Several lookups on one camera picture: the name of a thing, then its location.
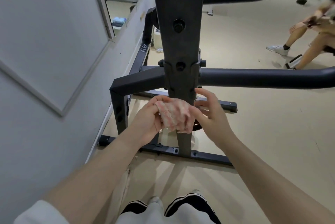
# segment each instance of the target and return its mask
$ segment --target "pink and white towel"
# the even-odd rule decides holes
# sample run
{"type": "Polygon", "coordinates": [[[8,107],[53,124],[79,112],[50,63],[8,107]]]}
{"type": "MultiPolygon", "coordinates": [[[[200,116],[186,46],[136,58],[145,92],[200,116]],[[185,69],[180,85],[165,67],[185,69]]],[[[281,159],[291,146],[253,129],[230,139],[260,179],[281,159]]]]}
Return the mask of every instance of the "pink and white towel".
{"type": "Polygon", "coordinates": [[[172,98],[171,102],[157,101],[155,105],[169,131],[192,133],[195,118],[189,112],[190,104],[184,100],[172,98]]]}

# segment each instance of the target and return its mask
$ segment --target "hand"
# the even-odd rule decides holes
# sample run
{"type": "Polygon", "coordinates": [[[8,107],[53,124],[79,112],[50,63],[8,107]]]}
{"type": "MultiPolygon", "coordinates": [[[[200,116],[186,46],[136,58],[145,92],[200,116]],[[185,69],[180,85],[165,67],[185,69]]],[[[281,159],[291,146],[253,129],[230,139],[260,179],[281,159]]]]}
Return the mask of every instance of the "hand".
{"type": "Polygon", "coordinates": [[[203,88],[196,88],[195,92],[204,95],[207,101],[195,100],[194,105],[203,106],[208,110],[191,106],[190,113],[200,123],[206,135],[219,146],[222,141],[234,135],[227,116],[215,94],[203,88]]]}
{"type": "Polygon", "coordinates": [[[305,23],[303,22],[299,22],[299,23],[296,23],[294,26],[292,26],[290,29],[289,29],[289,32],[290,34],[293,33],[293,31],[297,30],[298,28],[301,28],[301,27],[307,27],[305,23]]]}
{"type": "Polygon", "coordinates": [[[143,108],[137,112],[129,129],[134,133],[134,138],[140,138],[140,147],[148,144],[153,137],[164,129],[164,124],[161,117],[158,115],[158,108],[155,105],[156,101],[172,101],[171,98],[165,95],[157,95],[153,97],[143,108]]]}

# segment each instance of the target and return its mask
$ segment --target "black metal frame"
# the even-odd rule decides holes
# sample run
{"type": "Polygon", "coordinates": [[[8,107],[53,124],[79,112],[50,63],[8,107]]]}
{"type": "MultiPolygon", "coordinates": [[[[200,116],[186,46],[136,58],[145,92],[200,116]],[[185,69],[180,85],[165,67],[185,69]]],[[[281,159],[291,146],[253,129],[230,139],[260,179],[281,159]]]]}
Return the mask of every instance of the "black metal frame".
{"type": "MultiPolygon", "coordinates": [[[[113,81],[110,88],[118,133],[127,128],[131,94],[152,97],[166,94],[193,104],[198,86],[313,89],[335,86],[335,67],[320,70],[207,69],[200,59],[199,41],[203,3],[251,2],[257,0],[155,0],[156,8],[145,17],[142,45],[130,74],[113,81]],[[164,60],[159,66],[147,66],[152,28],[160,29],[164,60]]],[[[237,112],[237,104],[221,101],[221,106],[237,112]]],[[[158,135],[141,148],[158,154],[205,160],[232,165],[226,156],[191,150],[191,134],[178,133],[177,147],[158,143],[158,135]]],[[[114,138],[102,136],[99,145],[114,138]]]]}

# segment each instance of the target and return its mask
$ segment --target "black sock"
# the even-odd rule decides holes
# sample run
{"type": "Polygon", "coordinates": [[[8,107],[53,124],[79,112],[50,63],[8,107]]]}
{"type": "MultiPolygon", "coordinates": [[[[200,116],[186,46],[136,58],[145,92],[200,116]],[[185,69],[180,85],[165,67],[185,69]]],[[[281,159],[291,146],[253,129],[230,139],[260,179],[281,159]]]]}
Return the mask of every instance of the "black sock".
{"type": "Polygon", "coordinates": [[[284,50],[289,50],[291,47],[287,46],[286,44],[283,45],[284,50]]]}

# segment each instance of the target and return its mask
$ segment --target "white sleeve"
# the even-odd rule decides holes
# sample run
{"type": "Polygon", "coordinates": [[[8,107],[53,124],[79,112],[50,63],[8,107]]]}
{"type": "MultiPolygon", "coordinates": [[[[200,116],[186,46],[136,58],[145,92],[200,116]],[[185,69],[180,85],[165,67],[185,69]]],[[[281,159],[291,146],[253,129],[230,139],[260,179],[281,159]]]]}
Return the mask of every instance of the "white sleeve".
{"type": "Polygon", "coordinates": [[[69,224],[69,222],[48,202],[39,200],[27,211],[21,213],[14,224],[69,224]]]}

